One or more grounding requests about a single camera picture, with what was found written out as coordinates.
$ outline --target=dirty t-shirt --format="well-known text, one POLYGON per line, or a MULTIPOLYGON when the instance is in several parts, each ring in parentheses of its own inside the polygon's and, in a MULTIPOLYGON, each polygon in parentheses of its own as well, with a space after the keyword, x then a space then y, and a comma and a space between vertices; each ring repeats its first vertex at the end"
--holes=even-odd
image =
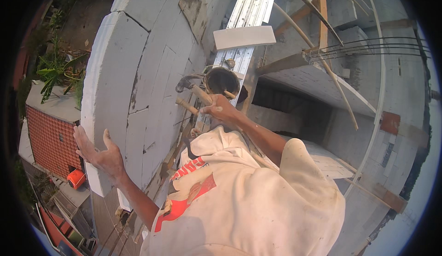
POLYGON ((252 158, 237 131, 200 135, 181 154, 140 255, 326 255, 345 199, 304 143, 290 139, 279 174, 252 158))

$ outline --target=orange container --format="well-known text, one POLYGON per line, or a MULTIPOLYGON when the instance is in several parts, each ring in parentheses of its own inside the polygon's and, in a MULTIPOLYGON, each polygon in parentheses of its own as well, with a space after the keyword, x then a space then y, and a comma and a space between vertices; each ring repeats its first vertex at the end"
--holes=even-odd
POLYGON ((67 180, 69 185, 76 190, 86 181, 86 175, 82 170, 75 169, 68 175, 67 180))

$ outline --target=dirt ground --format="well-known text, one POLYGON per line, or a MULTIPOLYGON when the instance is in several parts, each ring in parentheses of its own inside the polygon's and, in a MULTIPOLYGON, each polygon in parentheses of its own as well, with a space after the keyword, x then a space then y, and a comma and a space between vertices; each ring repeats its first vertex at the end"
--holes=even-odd
POLYGON ((103 17, 111 12, 112 3, 113 0, 77 0, 61 30, 63 42, 72 50, 90 50, 103 17))

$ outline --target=man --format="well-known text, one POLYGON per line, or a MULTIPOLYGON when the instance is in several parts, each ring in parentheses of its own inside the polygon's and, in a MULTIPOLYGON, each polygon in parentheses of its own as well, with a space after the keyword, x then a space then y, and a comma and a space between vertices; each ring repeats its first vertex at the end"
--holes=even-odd
POLYGON ((324 177, 299 139, 286 142, 252 122, 222 95, 201 109, 222 121, 181 154, 162 209, 124 170, 119 148, 104 131, 96 151, 75 127, 77 153, 107 173, 147 226, 141 255, 327 255, 344 221, 345 199, 324 177), (242 129, 279 166, 253 159, 242 129))

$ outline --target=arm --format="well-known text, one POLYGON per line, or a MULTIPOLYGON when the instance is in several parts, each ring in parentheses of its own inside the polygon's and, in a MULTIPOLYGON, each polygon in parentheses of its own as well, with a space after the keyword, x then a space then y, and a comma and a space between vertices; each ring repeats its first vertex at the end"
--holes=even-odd
POLYGON ((251 121, 244 113, 230 104, 223 95, 216 94, 210 95, 210 97, 213 99, 213 104, 202 108, 201 112, 210 114, 229 126, 234 125, 242 129, 263 153, 279 167, 282 151, 287 141, 276 133, 251 121))
POLYGON ((82 126, 74 127, 74 138, 79 148, 76 153, 109 176, 113 185, 120 189, 150 231, 159 208, 130 180, 124 169, 120 149, 112 141, 109 131, 104 130, 103 141, 108 149, 103 151, 94 147, 82 126))

